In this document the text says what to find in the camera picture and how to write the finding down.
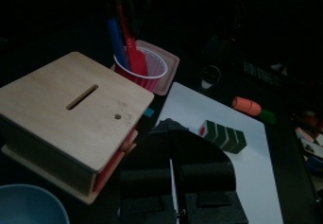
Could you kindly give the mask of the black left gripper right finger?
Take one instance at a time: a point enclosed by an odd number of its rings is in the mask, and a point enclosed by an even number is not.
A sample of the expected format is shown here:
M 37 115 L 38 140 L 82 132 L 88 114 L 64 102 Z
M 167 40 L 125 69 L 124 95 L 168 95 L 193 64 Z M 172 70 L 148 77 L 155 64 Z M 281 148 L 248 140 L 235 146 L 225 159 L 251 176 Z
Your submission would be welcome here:
M 248 224 L 223 151 L 187 130 L 171 131 L 169 148 L 180 224 Z

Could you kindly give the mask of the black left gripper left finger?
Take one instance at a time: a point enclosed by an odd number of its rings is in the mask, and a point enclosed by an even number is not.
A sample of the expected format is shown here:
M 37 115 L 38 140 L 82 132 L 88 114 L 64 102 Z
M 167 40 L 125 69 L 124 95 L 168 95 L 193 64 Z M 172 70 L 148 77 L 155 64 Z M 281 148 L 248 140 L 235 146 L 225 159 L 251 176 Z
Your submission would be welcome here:
M 120 173 L 120 224 L 175 224 L 168 137 L 151 133 Z

